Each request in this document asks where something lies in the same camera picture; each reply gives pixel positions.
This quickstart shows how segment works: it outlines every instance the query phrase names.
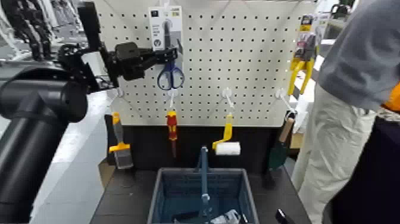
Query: scissors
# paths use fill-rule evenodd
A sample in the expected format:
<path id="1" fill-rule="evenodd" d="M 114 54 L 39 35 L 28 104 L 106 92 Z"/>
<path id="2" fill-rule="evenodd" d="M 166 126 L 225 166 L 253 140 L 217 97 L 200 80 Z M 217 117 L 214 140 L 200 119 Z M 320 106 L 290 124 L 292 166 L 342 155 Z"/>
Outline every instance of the scissors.
<path id="1" fill-rule="evenodd" d="M 165 48 L 171 48 L 171 34 L 170 34 L 170 26 L 166 21 L 164 23 L 164 41 L 165 41 Z M 163 78 L 167 79 L 167 84 L 163 85 L 161 81 Z M 171 90 L 177 89 L 183 86 L 185 82 L 185 76 L 183 72 L 175 66 L 175 60 L 168 61 L 161 73 L 157 77 L 157 85 L 162 90 Z"/>

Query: black panel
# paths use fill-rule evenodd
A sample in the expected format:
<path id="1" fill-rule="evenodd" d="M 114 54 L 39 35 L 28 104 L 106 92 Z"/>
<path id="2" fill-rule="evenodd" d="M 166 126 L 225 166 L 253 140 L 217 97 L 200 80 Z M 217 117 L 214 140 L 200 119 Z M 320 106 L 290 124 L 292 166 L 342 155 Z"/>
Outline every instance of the black panel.
<path id="1" fill-rule="evenodd" d="M 194 167 L 200 148 L 206 145 L 210 167 L 240 167 L 249 173 L 261 173 L 279 129 L 234 127 L 231 141 L 240 142 L 240 156 L 216 156 L 211 144 L 223 137 L 223 131 L 223 127 L 178 126 L 177 161 L 172 157 L 166 126 L 124 126 L 124 140 L 131 144 L 133 163 L 141 170 Z"/>

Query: yellow paint roller handle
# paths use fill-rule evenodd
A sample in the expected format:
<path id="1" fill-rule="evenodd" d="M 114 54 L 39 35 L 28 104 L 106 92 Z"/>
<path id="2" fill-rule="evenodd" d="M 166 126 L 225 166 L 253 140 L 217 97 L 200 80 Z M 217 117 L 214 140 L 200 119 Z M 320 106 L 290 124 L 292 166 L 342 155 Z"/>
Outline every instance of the yellow paint roller handle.
<path id="1" fill-rule="evenodd" d="M 293 94 L 293 91 L 295 90 L 295 80 L 297 77 L 297 73 L 303 68 L 305 64 L 305 61 L 299 61 L 299 63 L 296 65 L 295 69 L 292 72 L 292 77 L 290 77 L 290 82 L 289 82 L 289 89 L 287 90 L 287 95 L 290 96 Z"/>
<path id="2" fill-rule="evenodd" d="M 222 142 L 229 141 L 232 138 L 232 120 L 233 120 L 233 115 L 228 114 L 226 116 L 226 123 L 225 123 L 225 130 L 224 130 L 224 137 L 222 140 L 216 141 L 212 143 L 212 148 L 215 150 L 217 148 L 217 145 Z"/>
<path id="3" fill-rule="evenodd" d="M 304 93 L 305 87 L 313 74 L 315 60 L 312 58 L 310 61 L 306 62 L 307 72 L 305 74 L 303 85 L 301 86 L 300 94 Z"/>

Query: black table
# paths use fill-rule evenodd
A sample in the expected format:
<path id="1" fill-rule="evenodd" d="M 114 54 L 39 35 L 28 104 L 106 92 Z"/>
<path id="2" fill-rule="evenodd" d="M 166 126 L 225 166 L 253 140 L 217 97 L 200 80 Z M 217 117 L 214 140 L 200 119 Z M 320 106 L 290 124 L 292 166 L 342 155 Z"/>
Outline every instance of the black table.
<path id="1" fill-rule="evenodd" d="M 113 174 L 91 224 L 146 223 L 157 172 L 123 170 Z M 274 171 L 273 183 L 263 188 L 259 175 L 249 174 L 249 181 L 260 223 L 277 223 L 277 209 L 282 209 L 296 224 L 310 224 L 308 216 L 285 169 Z"/>

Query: white pegboard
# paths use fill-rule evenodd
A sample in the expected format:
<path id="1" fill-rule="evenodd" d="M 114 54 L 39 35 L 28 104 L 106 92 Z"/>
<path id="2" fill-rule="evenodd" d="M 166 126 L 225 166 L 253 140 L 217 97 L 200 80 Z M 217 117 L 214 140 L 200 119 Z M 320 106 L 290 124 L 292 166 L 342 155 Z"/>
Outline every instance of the white pegboard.
<path id="1" fill-rule="evenodd" d="M 96 0 L 101 36 L 108 49 L 133 41 L 151 47 L 148 7 L 159 1 Z M 274 93 L 287 88 L 300 18 L 313 1 L 171 1 L 183 10 L 183 72 L 174 99 L 179 125 L 223 126 L 230 111 L 221 96 L 229 87 L 235 126 L 281 126 L 287 108 Z M 165 125 L 169 97 L 158 89 L 162 66 L 144 79 L 126 82 L 113 109 L 124 125 Z"/>

